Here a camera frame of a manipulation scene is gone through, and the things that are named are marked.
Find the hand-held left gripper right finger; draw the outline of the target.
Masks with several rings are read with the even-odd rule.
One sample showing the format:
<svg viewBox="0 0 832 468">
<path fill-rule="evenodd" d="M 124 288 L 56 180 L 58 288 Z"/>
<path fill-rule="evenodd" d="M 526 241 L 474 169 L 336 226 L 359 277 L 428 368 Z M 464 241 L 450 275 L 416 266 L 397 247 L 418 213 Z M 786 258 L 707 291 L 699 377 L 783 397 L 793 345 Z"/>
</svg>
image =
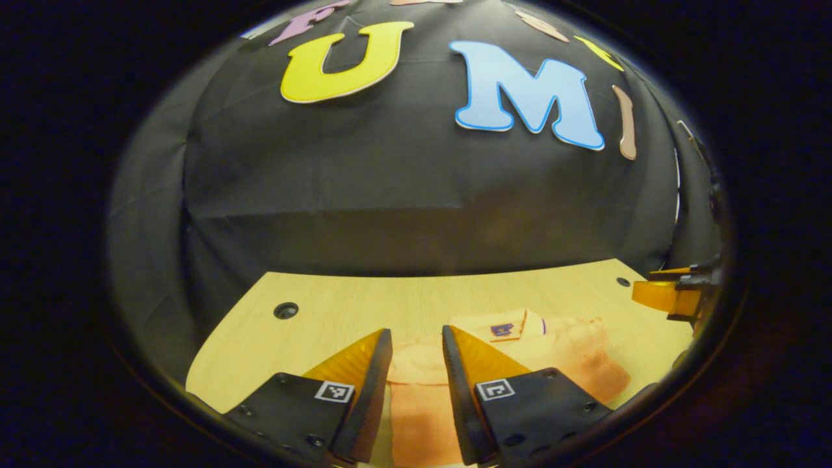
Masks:
<svg viewBox="0 0 832 468">
<path fill-rule="evenodd" d="M 568 464 L 574 457 L 566 450 L 612 412 L 562 371 L 529 370 L 458 327 L 443 326 L 442 349 L 467 465 Z"/>
</svg>

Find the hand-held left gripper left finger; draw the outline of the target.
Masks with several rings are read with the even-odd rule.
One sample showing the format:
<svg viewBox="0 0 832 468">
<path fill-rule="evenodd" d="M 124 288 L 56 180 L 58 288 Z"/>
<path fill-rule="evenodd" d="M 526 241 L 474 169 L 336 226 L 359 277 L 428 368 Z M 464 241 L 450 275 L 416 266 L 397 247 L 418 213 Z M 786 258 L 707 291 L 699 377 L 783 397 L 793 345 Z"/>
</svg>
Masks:
<svg viewBox="0 0 832 468">
<path fill-rule="evenodd" d="M 291 465 L 369 462 L 392 356 L 391 331 L 379 329 L 304 375 L 275 373 L 225 418 Z"/>
</svg>

